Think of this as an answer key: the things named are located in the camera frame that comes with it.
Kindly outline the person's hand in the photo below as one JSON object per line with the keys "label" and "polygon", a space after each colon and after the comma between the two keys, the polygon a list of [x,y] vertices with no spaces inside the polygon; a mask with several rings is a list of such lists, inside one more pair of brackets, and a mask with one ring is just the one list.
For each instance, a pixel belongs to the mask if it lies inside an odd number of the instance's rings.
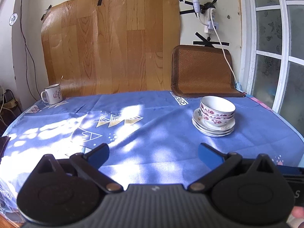
{"label": "person's hand", "polygon": [[293,228],[304,227],[304,208],[301,206],[295,206],[287,220],[287,224]]}

